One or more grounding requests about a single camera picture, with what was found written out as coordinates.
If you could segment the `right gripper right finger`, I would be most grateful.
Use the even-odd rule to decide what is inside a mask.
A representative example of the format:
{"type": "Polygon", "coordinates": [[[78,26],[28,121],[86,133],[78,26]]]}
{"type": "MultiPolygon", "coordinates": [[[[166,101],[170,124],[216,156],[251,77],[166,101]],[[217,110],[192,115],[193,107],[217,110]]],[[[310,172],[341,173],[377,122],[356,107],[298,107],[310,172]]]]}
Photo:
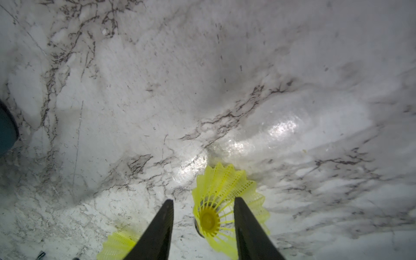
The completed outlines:
{"type": "Polygon", "coordinates": [[[240,260],[285,260],[241,197],[235,198],[234,219],[240,260]]]}

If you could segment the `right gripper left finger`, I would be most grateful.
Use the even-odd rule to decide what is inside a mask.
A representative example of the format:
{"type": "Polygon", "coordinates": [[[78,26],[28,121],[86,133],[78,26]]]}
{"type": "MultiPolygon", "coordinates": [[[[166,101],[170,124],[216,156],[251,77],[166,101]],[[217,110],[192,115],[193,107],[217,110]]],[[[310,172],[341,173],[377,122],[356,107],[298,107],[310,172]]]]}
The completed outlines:
{"type": "Polygon", "coordinates": [[[166,200],[124,260],[167,260],[170,253],[174,204],[166,200]]]}

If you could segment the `yellow shuttlecock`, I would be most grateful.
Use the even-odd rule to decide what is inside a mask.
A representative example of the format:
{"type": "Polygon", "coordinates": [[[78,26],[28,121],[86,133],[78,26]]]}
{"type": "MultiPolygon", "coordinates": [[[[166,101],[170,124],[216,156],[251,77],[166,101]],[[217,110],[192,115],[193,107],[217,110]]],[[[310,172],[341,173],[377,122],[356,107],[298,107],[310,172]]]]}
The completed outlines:
{"type": "Polygon", "coordinates": [[[263,207],[265,196],[256,192],[257,183],[248,180],[244,170],[219,162],[215,167],[207,166],[196,182],[197,186],[192,190],[195,224],[215,251],[232,260],[238,259],[234,218],[237,197],[244,199],[260,226],[270,234],[265,224],[270,218],[270,213],[263,207]]]}

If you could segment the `teal storage box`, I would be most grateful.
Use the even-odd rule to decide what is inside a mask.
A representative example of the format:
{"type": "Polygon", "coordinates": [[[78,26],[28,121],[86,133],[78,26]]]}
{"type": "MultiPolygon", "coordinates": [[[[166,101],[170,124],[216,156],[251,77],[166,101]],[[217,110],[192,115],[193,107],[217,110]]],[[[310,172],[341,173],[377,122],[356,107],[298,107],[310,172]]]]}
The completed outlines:
{"type": "Polygon", "coordinates": [[[16,121],[3,101],[1,101],[0,128],[1,156],[3,156],[12,149],[19,138],[16,121]]]}

